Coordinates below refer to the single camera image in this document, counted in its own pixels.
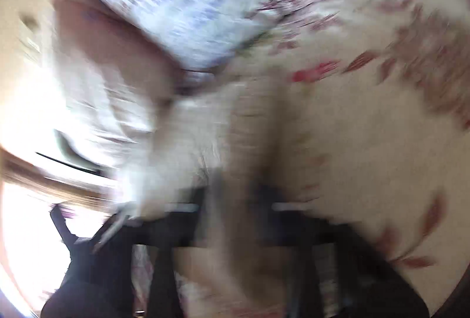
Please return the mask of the cream floral bed sheet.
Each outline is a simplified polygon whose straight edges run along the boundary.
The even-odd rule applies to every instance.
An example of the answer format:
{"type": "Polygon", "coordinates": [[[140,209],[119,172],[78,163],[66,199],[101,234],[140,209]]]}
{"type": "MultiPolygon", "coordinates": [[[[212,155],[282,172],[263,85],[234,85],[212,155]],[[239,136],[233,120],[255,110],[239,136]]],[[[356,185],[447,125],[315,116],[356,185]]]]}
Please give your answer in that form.
{"type": "MultiPolygon", "coordinates": [[[[272,75],[286,83],[337,79],[360,135],[339,170],[329,210],[309,217],[350,224],[414,288],[434,317],[469,267],[469,0],[324,0],[237,48],[192,98],[272,75]]],[[[189,310],[184,317],[287,317],[291,249],[278,311],[189,310]]]]}

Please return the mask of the pink floral left pillow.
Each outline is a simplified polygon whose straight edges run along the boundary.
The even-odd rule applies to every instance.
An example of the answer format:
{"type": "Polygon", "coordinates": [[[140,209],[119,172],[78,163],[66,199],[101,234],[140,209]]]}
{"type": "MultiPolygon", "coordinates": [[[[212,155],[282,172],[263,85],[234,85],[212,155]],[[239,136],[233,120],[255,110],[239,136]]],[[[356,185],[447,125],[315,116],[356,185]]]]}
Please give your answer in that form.
{"type": "Polygon", "coordinates": [[[60,132],[84,159],[118,168],[159,127],[181,68],[100,0],[51,4],[50,52],[65,111],[60,132]]]}

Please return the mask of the beige cable-knit sweater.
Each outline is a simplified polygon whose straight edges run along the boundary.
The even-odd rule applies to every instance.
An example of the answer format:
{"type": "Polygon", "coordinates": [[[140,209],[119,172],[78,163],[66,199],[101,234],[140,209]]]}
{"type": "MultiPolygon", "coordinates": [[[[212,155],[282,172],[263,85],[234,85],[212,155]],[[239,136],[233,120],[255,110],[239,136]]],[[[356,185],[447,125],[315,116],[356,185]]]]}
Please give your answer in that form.
{"type": "Polygon", "coordinates": [[[263,75],[179,99],[160,128],[117,174],[133,218],[162,217],[189,188],[207,184],[195,248],[181,250],[178,272],[189,310],[278,311],[286,301],[285,251],[265,249],[256,187],[277,202],[329,210],[358,142],[357,123],[337,79],[286,83],[263,75]]]}

